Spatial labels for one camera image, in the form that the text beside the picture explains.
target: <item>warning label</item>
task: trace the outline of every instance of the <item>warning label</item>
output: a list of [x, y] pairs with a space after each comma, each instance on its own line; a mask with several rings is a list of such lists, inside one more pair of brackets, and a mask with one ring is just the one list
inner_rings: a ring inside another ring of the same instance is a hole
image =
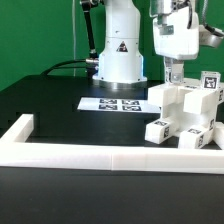
[[128, 52], [128, 49], [127, 49], [126, 44], [125, 44], [124, 41], [121, 43], [121, 45], [117, 49], [117, 52]]

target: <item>black cable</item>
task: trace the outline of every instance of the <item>black cable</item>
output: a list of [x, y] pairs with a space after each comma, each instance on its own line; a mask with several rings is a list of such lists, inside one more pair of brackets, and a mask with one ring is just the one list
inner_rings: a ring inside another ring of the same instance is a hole
[[79, 59], [79, 60], [70, 60], [70, 61], [64, 61], [64, 62], [60, 62], [58, 64], [53, 65], [52, 67], [48, 68], [47, 70], [43, 71], [41, 73], [41, 75], [47, 75], [49, 72], [51, 72], [52, 70], [63, 66], [63, 65], [69, 65], [69, 64], [76, 64], [76, 63], [82, 63], [82, 62], [86, 62], [85, 59]]
[[191, 1], [187, 1], [187, 4], [189, 6], [189, 21], [188, 21], [188, 24], [187, 24], [187, 28], [190, 29], [191, 26], [192, 26], [192, 19], [193, 19], [193, 9], [192, 9], [192, 4], [191, 4]]
[[42, 72], [41, 75], [48, 75], [51, 71], [56, 70], [56, 69], [71, 69], [71, 68], [86, 68], [86, 66], [69, 66], [69, 67], [49, 68], [45, 72]]

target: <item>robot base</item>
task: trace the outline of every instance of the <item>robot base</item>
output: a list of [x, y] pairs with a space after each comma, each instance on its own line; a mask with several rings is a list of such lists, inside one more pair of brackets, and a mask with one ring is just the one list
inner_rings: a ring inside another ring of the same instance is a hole
[[110, 89], [137, 89], [147, 87], [147, 78], [143, 78], [139, 82], [134, 83], [118, 83], [118, 82], [107, 82], [104, 80], [97, 79], [97, 76], [93, 76], [93, 84]]

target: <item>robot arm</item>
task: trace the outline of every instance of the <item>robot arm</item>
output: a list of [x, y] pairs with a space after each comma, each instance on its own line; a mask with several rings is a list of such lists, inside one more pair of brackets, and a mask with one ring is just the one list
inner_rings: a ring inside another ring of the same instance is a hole
[[165, 80], [181, 83], [184, 60], [195, 59], [199, 51], [199, 19], [195, 1], [151, 0], [155, 51], [164, 56]]

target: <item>white block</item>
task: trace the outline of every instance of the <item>white block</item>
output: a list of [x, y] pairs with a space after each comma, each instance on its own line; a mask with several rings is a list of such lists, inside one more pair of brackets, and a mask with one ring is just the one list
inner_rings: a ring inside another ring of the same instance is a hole
[[200, 149], [208, 142], [209, 129], [203, 126], [193, 125], [187, 131], [180, 133], [180, 149]]
[[170, 118], [159, 119], [146, 125], [145, 140], [160, 144], [174, 135], [178, 123]]
[[2, 136], [1, 142], [25, 142], [33, 131], [33, 115], [23, 114]]
[[176, 103], [179, 104], [179, 103], [184, 102], [185, 95], [187, 93], [192, 92], [195, 89], [197, 89], [197, 87], [192, 86], [192, 85], [186, 85], [186, 86], [180, 85], [180, 86], [178, 86]]
[[217, 95], [214, 91], [194, 90], [185, 95], [184, 112], [202, 114], [217, 107]]
[[224, 149], [224, 124], [222, 122], [215, 123], [213, 140], [221, 149]]
[[221, 104], [224, 102], [224, 88], [218, 89], [218, 104]]
[[163, 84], [148, 89], [148, 103], [158, 107], [164, 107], [176, 102], [177, 86]]

